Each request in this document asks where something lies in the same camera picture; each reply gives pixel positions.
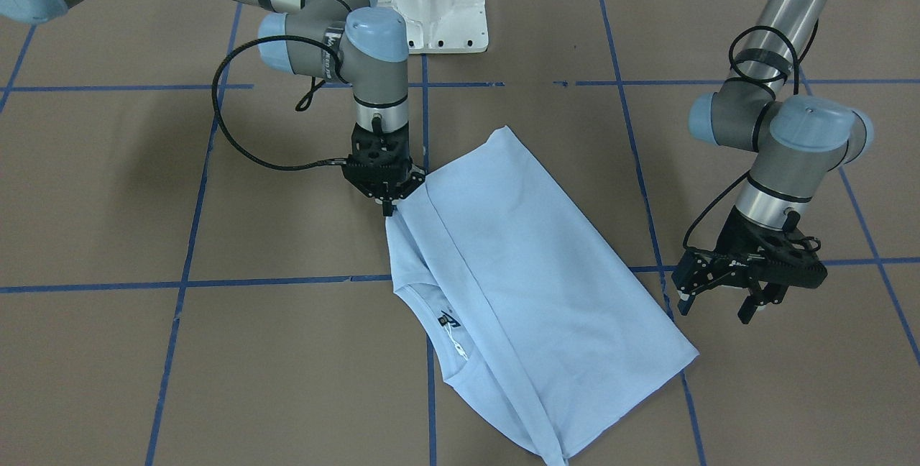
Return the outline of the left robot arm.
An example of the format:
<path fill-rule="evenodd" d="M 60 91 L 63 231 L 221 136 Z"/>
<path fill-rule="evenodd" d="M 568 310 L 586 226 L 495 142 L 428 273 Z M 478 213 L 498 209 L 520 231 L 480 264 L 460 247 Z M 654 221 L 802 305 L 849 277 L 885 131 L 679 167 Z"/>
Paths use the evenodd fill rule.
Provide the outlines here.
<path fill-rule="evenodd" d="M 726 188 L 737 198 L 715 247 L 690 243 L 696 222 L 681 241 L 671 275 L 681 315 L 700 293 L 733 287 L 747 292 L 738 311 L 746 324 L 782 303 L 789 288 L 815 289 L 826 279 L 821 240 L 801 232 L 801 218 L 826 175 L 860 158 L 874 138 L 865 113 L 801 91 L 802 63 L 828 1 L 768 0 L 730 43 L 722 87 L 690 109 L 694 138 L 755 160 Z"/>

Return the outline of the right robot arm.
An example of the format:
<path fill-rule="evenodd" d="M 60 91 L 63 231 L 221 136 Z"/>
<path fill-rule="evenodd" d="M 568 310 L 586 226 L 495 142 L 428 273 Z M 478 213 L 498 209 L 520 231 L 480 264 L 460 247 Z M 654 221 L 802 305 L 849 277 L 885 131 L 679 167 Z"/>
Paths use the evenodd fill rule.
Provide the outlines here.
<path fill-rule="evenodd" d="M 42 24 L 85 0 L 2 0 L 2 16 Z M 231 60 L 251 47 L 263 63 L 283 73 L 308 76 L 311 85 L 297 105 L 311 106 L 327 83 L 351 86 L 356 123 L 348 157 L 303 165 L 340 167 L 352 186 L 391 216 L 395 204 L 423 184 L 425 171 L 410 155 L 408 56 L 405 20 L 377 0 L 231 0 L 267 12 L 255 40 L 231 51 L 213 77 L 219 85 Z"/>

